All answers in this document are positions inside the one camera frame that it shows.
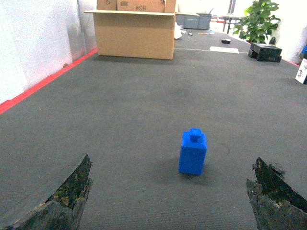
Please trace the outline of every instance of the blue bottle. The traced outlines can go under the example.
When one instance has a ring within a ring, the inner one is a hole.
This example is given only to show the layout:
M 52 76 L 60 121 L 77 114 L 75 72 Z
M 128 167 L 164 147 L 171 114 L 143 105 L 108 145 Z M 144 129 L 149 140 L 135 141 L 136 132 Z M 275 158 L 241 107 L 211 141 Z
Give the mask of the blue bottle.
M 201 175 L 207 151 L 206 135 L 198 128 L 183 132 L 179 172 Z

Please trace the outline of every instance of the small item on floor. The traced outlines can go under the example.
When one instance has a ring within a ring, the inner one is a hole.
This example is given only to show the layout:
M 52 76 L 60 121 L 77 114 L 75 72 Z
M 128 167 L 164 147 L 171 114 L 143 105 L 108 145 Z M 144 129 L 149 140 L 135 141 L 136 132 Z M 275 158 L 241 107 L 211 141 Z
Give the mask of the small item on floor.
M 180 25 L 179 27 L 180 27 L 180 31 L 181 31 L 182 34 L 186 34 L 187 33 L 187 31 L 183 28 L 182 25 Z
M 207 152 L 206 135 L 198 128 L 183 132 L 179 172 L 201 175 Z
M 276 44 L 276 37 L 272 37 L 270 39 L 270 42 L 269 42 L 270 45 L 275 45 Z
M 199 34 L 199 35 L 213 35 L 213 34 L 214 34 L 214 31 L 208 30 L 208 31 L 206 31 L 206 32 L 199 32 L 198 34 Z
M 255 58 L 257 61 L 280 62 L 282 49 L 273 45 L 252 43 L 248 52 L 250 58 Z
M 295 78 L 302 84 L 307 84 L 307 59 L 303 59 Z
M 174 32 L 174 38 L 179 39 L 182 37 L 180 27 L 177 25 L 177 22 L 175 22 L 175 32 Z
M 223 44 L 230 44 L 231 40 L 230 39 L 223 39 L 221 42 Z

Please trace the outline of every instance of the white paper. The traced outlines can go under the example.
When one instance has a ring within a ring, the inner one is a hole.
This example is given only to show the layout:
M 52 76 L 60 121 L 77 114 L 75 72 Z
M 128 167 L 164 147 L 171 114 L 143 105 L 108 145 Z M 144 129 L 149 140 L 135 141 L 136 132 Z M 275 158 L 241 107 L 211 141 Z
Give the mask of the white paper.
M 174 38 L 179 39 L 179 38 L 181 38 L 181 36 L 182 36 L 182 34 L 181 34 L 181 31 L 180 31 L 180 26 L 177 25 L 177 22 L 175 22 Z
M 239 50 L 237 48 L 224 48 L 224 47 L 217 47 L 217 46 L 210 47 L 210 51 L 234 53 L 234 54 L 239 53 Z
M 300 83 L 304 84 L 306 77 L 307 77 L 307 60 L 303 59 L 295 79 L 298 80 Z

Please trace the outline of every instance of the box flap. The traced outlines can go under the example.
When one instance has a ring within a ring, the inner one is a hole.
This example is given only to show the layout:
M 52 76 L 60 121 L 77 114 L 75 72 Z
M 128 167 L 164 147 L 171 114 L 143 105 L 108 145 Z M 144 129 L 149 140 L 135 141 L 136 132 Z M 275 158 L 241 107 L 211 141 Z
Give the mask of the box flap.
M 118 0 L 117 1 L 118 11 L 165 13 L 165 7 L 166 7 L 165 0 Z
M 102 10 L 91 10 L 91 11 L 85 11 L 84 13 L 143 14 L 143 15 L 160 15 L 160 16 L 175 15 L 175 13 L 139 12 L 139 11 L 102 11 Z

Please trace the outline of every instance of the white sign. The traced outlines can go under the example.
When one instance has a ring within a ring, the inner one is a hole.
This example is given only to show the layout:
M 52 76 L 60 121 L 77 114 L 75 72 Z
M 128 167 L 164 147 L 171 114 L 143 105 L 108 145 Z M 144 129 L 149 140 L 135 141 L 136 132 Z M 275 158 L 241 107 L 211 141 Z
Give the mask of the white sign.
M 298 80 L 300 83 L 304 84 L 306 77 L 307 77 L 307 60 L 303 59 L 295 79 Z

